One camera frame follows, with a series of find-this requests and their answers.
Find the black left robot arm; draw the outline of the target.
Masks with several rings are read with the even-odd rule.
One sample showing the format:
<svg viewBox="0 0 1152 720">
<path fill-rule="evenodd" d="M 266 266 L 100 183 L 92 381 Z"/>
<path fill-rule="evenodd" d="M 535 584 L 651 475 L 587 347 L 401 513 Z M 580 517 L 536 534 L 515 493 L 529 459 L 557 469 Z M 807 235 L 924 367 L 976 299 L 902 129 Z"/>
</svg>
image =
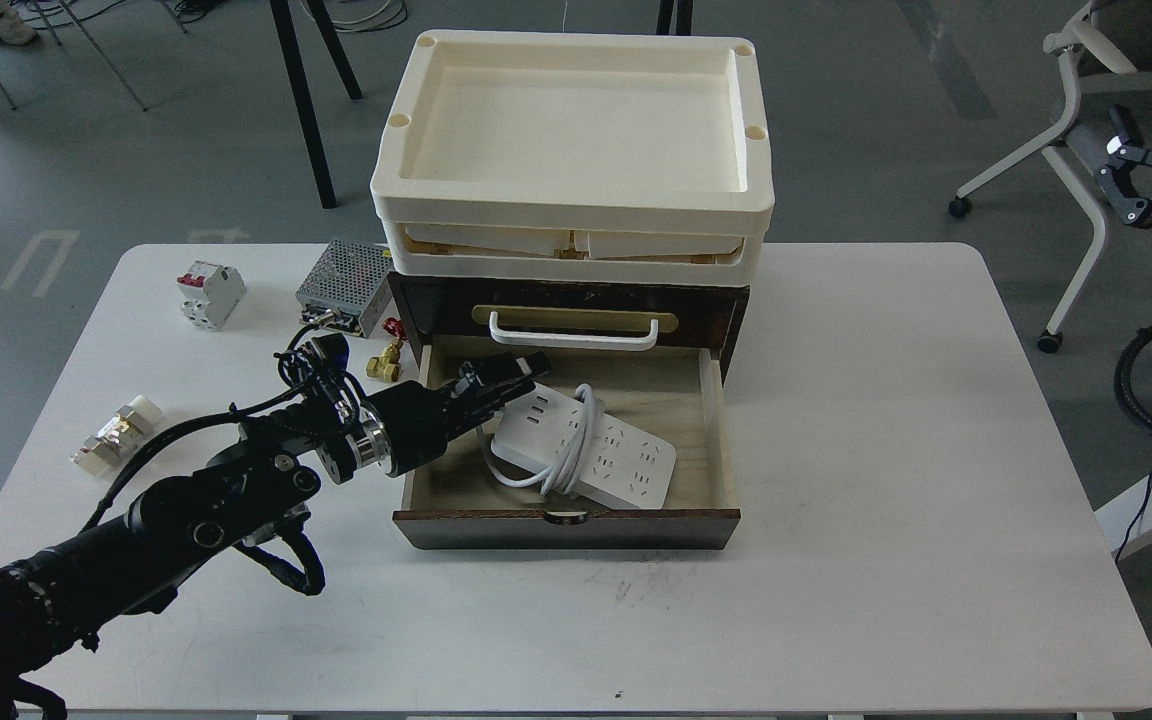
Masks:
<svg viewBox="0 0 1152 720">
<path fill-rule="evenodd" d="M 77 536 L 0 568 L 0 719 L 20 702 L 63 719 L 56 694 L 26 682 L 74 646 L 94 650 L 101 626 L 120 615 L 161 612 L 179 585 L 223 550 L 236 548 L 301 594 L 320 593 L 323 564 L 305 535 L 308 498 L 319 473 L 335 483 L 370 464 L 389 477 L 439 458 L 447 446 L 535 389 L 550 372 L 541 353 L 467 361 L 439 388 L 399 382 L 365 395 L 348 373 L 342 334 L 301 331 L 280 354 L 287 391 L 264 404 L 182 420 L 128 461 Z M 151 484 L 124 515 L 105 520 L 126 484 L 165 447 L 196 430 L 238 425 L 238 442 L 204 468 Z"/>
</svg>

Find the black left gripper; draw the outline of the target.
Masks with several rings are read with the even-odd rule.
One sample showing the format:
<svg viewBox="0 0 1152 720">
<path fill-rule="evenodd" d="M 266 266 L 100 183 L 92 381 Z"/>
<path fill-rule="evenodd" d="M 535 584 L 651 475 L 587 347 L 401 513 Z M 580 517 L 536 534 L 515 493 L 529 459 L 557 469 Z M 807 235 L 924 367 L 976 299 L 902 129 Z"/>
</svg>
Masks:
<svg viewBox="0 0 1152 720">
<path fill-rule="evenodd" d="M 401 477 L 444 456 L 453 439 L 480 427 L 509 402 L 535 391 L 535 379 L 550 374 L 550 357 L 494 354 L 465 361 L 460 381 L 440 388 L 399 382 L 366 397 L 388 446 L 384 461 L 389 477 Z M 471 386 L 484 386 L 473 389 Z"/>
</svg>

